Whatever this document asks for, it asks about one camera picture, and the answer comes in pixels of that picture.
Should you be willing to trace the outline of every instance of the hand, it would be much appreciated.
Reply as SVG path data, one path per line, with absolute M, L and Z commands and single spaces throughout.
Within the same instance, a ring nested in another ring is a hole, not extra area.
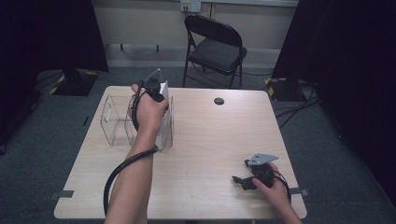
M 271 166 L 271 168 L 275 171 L 274 175 L 279 176 L 278 169 L 277 167 L 271 163 L 268 162 Z M 286 188 L 283 185 L 283 183 L 274 178 L 274 185 L 269 189 L 267 186 L 265 186 L 259 179 L 253 178 L 253 184 L 263 193 L 267 196 L 268 201 L 277 209 L 279 207 L 285 206 L 290 204 L 290 201 L 288 199 L 288 193 L 286 192 Z
M 134 84 L 131 86 L 131 89 L 134 92 L 137 92 L 138 86 Z M 136 112 L 137 122 L 139 123 L 139 131 L 149 130 L 156 133 L 160 129 L 163 113 L 165 108 L 168 106 L 168 102 L 163 100 L 160 103 L 157 103 L 151 99 L 148 94 L 143 93 L 144 90 L 142 89 L 140 91 L 140 95 L 142 97 L 140 98 L 139 107 L 137 108 Z
M 271 162 L 269 162 L 269 164 L 275 171 L 274 175 L 279 176 L 277 167 Z M 291 207 L 286 188 L 280 180 L 274 178 L 274 185 L 270 189 L 257 178 L 253 178 L 252 182 L 263 194 L 265 194 L 268 201 L 283 217 L 285 223 L 302 223 Z

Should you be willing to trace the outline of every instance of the right hand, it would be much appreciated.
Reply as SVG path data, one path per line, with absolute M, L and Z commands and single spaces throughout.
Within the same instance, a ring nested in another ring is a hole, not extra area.
M 276 171 L 274 172 L 274 175 L 279 176 L 277 167 L 271 162 L 268 163 L 270 164 L 271 168 Z M 257 178 L 253 178 L 252 182 L 263 194 L 267 196 L 268 201 L 277 210 L 282 209 L 284 206 L 290 206 L 288 193 L 286 192 L 286 188 L 280 180 L 274 178 L 274 185 L 270 189 Z

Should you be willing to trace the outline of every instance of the gray carpet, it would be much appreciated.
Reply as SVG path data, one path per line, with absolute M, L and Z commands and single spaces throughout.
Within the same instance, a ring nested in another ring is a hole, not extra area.
M 56 76 L 39 82 L 37 87 L 42 87 L 42 94 L 35 111 L 15 132 L 7 144 L 6 154 L 0 157 L 0 223 L 102 223 L 56 219 L 53 216 L 56 201 L 49 200 L 49 196 L 63 189 L 105 88 L 136 83 L 155 69 L 110 68 L 109 74 L 103 73 L 97 78 L 87 97 L 49 95 L 53 83 L 46 84 Z M 170 87 L 181 87 L 183 68 L 162 70 Z M 265 75 L 271 70 L 245 69 L 244 72 Z M 56 73 L 48 71 L 38 79 Z M 190 68 L 189 73 L 196 72 Z M 238 89 L 264 90 L 264 78 L 244 75 L 243 85 Z M 215 79 L 224 82 L 223 76 Z M 187 80 L 186 87 L 207 88 L 191 79 Z M 310 90 L 311 87 L 304 88 L 306 94 Z M 273 107 L 276 114 L 280 114 L 288 110 L 284 107 L 299 104 L 273 102 Z M 279 125 L 289 116 L 280 117 Z M 396 223 L 396 212 L 386 195 L 365 164 L 338 139 L 333 121 L 320 104 L 296 113 L 282 126 L 281 132 L 299 185 L 310 192 L 304 197 L 308 211 L 304 223 Z

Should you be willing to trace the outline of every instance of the black curtain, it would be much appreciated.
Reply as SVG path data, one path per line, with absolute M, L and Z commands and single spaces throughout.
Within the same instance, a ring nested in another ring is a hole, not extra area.
M 0 2 L 0 144 L 37 75 L 65 66 L 108 72 L 92 2 Z
M 320 12 L 314 19 L 313 11 Z M 366 162 L 393 204 L 395 40 L 394 1 L 300 0 L 274 73 L 318 84 L 318 96 L 343 140 Z

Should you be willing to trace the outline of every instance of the black folding chair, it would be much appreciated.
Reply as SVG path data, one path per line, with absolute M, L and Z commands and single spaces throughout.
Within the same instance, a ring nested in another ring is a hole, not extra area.
M 239 67 L 239 85 L 242 85 L 242 61 L 247 55 L 247 49 L 242 45 L 241 36 L 233 27 L 207 17 L 190 15 L 184 20 L 187 28 L 189 45 L 187 47 L 186 64 L 184 67 L 183 87 L 186 84 L 189 62 L 199 64 L 204 68 L 231 76 L 228 89 L 233 86 L 233 78 Z M 195 44 L 192 34 L 205 39 Z

